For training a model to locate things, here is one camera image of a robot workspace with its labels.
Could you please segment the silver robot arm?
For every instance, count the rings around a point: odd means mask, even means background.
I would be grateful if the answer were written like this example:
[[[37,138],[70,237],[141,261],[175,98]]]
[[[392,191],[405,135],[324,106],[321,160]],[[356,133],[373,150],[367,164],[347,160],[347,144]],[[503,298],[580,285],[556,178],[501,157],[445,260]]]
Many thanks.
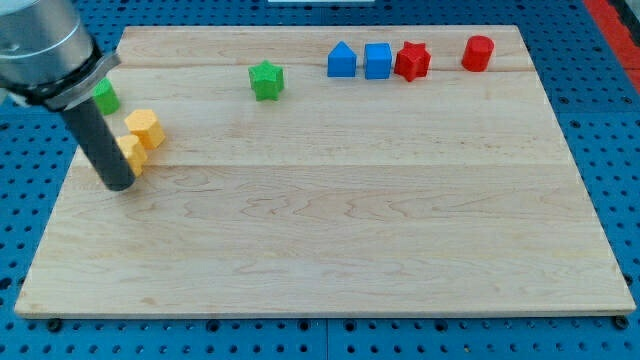
[[[23,105],[74,108],[120,64],[69,0],[2,0],[1,89]]]

